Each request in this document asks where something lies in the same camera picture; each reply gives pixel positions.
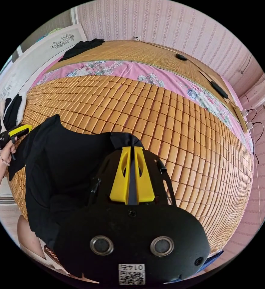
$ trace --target black fabric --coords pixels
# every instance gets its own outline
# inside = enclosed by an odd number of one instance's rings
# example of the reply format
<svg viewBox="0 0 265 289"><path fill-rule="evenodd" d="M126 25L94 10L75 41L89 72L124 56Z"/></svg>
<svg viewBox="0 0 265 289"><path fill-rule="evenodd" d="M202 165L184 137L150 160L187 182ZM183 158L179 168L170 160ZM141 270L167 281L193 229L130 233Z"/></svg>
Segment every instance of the black fabric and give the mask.
<svg viewBox="0 0 265 289"><path fill-rule="evenodd" d="M12 99L11 98L6 98L6 102L5 102L5 109L4 112L6 111L6 109L8 108L8 105L11 103Z"/></svg>
<svg viewBox="0 0 265 289"><path fill-rule="evenodd" d="M63 57L58 61L67 60L69 58L72 58L76 55L79 55L80 53L83 53L87 50L90 50L92 48L95 48L97 46L100 46L103 42L105 42L103 39L93 39L91 41L80 41L75 46L73 46L71 49L67 50Z"/></svg>
<svg viewBox="0 0 265 289"><path fill-rule="evenodd" d="M16 126L18 110L22 102L22 97L17 94L7 108L3 119L6 130L10 130Z"/></svg>
<svg viewBox="0 0 265 289"><path fill-rule="evenodd" d="M26 208L32 231L53 249L61 224L88 202L91 179L104 158L123 146L142 146L129 133L69 131L59 115L46 119L20 143L10 180L26 165Z"/></svg>

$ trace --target yellow plastic part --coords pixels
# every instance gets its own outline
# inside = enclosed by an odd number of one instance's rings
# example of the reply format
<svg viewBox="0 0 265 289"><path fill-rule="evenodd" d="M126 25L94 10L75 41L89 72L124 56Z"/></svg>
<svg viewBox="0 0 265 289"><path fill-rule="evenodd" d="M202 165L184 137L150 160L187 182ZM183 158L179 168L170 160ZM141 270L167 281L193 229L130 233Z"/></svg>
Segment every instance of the yellow plastic part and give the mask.
<svg viewBox="0 0 265 289"><path fill-rule="evenodd" d="M128 204L131 147L123 147L110 193L113 202Z"/></svg>
<svg viewBox="0 0 265 289"><path fill-rule="evenodd" d="M144 159L142 147L134 147L137 203L153 202L155 195Z"/></svg>
<svg viewBox="0 0 265 289"><path fill-rule="evenodd" d="M25 129L28 129L30 132L32 130L32 126L29 124L24 124L22 126L19 126L19 127L15 128L14 130L11 130L9 132L9 136L12 137L13 135L18 134L19 132L24 131Z"/></svg>

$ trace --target human hand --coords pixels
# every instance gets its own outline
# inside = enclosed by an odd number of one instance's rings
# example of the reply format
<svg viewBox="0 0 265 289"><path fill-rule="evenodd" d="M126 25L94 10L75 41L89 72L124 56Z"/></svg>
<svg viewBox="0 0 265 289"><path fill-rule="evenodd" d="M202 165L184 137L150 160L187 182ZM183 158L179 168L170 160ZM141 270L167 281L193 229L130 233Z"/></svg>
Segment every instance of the human hand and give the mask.
<svg viewBox="0 0 265 289"><path fill-rule="evenodd" d="M15 144L10 140L5 147L1 150L1 157L2 159L10 163L12 156L11 154L14 154L16 152Z"/></svg>

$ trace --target qr code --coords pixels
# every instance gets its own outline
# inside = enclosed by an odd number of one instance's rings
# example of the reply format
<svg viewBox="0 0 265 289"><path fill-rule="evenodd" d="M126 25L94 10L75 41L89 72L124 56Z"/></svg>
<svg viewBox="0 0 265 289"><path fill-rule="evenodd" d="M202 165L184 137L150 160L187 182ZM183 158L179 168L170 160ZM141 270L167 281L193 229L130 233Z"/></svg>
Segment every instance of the qr code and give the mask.
<svg viewBox="0 0 265 289"><path fill-rule="evenodd" d="M120 285L144 285L145 271L119 271Z"/></svg>

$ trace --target label sticker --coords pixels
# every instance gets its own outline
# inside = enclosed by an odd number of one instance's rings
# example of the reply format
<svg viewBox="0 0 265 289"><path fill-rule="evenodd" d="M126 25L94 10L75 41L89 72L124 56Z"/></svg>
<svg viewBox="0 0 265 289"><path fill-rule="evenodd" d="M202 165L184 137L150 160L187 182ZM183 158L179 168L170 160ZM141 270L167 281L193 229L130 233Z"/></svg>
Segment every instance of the label sticker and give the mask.
<svg viewBox="0 0 265 289"><path fill-rule="evenodd" d="M145 285L144 264L118 264L120 285Z"/></svg>

